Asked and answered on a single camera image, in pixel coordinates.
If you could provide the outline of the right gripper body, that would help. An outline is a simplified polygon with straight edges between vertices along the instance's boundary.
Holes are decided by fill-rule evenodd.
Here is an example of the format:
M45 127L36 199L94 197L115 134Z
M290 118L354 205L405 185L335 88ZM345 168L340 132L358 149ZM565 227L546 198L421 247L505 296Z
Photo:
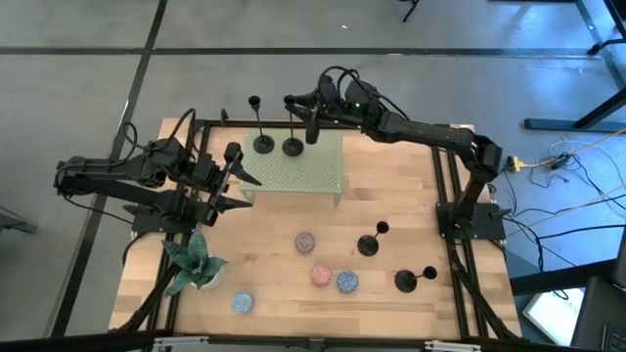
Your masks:
M356 118L347 113L345 101L340 97L334 85L322 85L317 89L315 116L323 121L356 122Z

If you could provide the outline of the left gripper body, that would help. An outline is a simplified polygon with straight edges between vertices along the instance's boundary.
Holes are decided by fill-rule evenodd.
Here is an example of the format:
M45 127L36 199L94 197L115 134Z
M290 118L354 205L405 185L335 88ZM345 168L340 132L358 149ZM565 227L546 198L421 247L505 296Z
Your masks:
M227 184L226 170L217 164L211 154L201 154L191 174L191 181L195 187L209 194L206 201L207 215L216 215L219 198Z

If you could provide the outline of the black metal candlestick holder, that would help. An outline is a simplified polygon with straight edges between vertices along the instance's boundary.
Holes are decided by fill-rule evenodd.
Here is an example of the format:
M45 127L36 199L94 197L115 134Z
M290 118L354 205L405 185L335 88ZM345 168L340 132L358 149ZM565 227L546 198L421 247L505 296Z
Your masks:
M252 95L248 98L248 104L250 108L254 111L257 127L258 127L258 136L253 140L253 148L259 154L269 154L274 150L275 142L274 139L263 132L259 110L260 110L260 98L256 95Z
M415 274L410 270L400 270L394 276L394 284L401 292L409 293L418 286L418 279L434 280L438 275L433 266L426 266L420 274Z
M378 253L379 236L389 231L389 225L386 221L379 221L376 226L374 235L363 235L357 242L358 251L364 256L374 256Z
M284 103L287 108L293 107L295 104L294 96L286 95ZM300 156L304 150L302 141L294 136L292 113L290 113L290 136L283 142L282 150L285 155L290 157Z

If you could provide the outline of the light blue patterned candle tin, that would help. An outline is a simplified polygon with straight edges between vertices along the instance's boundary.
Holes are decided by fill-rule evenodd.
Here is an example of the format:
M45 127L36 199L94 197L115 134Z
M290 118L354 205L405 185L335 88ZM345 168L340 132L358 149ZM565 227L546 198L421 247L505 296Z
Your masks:
M231 300L231 308L237 314L249 313L254 306L254 297L247 290L239 290Z

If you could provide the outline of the pink patterned candle tin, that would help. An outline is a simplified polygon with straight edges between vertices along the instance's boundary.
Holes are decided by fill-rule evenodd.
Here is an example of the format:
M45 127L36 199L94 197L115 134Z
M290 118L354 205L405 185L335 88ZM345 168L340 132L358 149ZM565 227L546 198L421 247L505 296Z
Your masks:
M332 270L321 264L316 264L310 272L311 282L315 286L327 286L332 279Z

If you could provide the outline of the dark blue patterned candle tin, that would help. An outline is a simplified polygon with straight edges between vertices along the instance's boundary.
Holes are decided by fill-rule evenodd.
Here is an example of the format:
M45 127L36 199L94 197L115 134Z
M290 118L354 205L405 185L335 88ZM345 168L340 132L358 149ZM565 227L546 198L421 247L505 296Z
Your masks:
M358 288L359 278L353 271L341 271L336 278L336 284L341 292L351 293Z

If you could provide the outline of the green perforated riser shelf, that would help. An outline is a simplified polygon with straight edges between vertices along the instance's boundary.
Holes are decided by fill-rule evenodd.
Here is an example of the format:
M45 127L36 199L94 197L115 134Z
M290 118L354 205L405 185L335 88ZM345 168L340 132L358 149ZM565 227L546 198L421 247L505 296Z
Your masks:
M248 202L259 192L331 194L338 206L343 193L343 141L338 130L323 132L315 145L308 145L298 156L286 155L281 144L290 130L268 128L264 134L276 142L269 154L259 154L252 146L258 134L248 129L243 143L244 170L261 186L242 182L240 191Z

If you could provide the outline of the potted plant in white pot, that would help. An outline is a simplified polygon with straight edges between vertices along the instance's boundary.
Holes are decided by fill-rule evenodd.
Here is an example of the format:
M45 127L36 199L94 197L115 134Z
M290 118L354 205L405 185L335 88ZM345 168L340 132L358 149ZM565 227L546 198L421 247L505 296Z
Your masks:
M206 239L199 229L192 232L186 246L172 241L162 241L162 245L170 260L179 267L165 291L166 296L179 293L187 285L201 290L220 282L228 261L208 254Z

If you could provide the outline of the black tripod leg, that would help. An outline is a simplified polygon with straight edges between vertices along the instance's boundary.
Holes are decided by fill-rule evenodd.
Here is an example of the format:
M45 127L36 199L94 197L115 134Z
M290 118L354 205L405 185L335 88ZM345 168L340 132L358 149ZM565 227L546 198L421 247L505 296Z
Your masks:
M418 4L421 2L421 0L397 0L398 2L402 3L402 4L409 4L410 7L408 8L407 12L405 13L402 22L407 22L408 19L411 17L411 15L413 14L413 12L415 11L416 7L418 6Z

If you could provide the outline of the grey chair base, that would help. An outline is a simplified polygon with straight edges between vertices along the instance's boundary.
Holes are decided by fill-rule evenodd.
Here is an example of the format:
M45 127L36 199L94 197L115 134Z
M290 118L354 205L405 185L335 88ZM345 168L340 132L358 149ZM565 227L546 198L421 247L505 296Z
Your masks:
M18 213L0 206L0 235L5 230L16 230L25 234L34 234L37 231L37 227Z

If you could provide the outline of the black desk foot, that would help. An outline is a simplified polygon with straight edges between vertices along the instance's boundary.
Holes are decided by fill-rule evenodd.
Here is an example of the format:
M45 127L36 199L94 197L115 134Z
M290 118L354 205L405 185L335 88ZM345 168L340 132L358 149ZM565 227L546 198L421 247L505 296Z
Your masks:
M626 129L626 122L604 120L625 106L626 88L623 88L577 120L526 118L523 120L523 127L529 130L616 133Z
M612 279L615 259L510 279L513 295L542 293L585 286L590 278Z
M603 37L598 23L589 11L587 1L599 5L607 13L608 23L611 25L611 37ZM626 0L575 0L574 4L594 40L593 45L587 51L589 55L596 55L609 46L626 44Z

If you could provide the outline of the white flat box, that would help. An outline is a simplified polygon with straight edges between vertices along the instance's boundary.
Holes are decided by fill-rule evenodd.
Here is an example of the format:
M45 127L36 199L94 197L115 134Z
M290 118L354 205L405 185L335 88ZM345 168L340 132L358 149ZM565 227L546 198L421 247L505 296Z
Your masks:
M569 346L583 297L581 288L537 293L522 315L555 344Z

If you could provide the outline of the dark laptop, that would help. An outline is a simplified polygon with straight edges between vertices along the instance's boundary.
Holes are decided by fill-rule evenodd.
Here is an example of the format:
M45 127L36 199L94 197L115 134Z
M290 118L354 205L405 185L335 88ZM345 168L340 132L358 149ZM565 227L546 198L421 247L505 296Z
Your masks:
M591 278L570 345L599 352L626 352L626 290L601 278Z

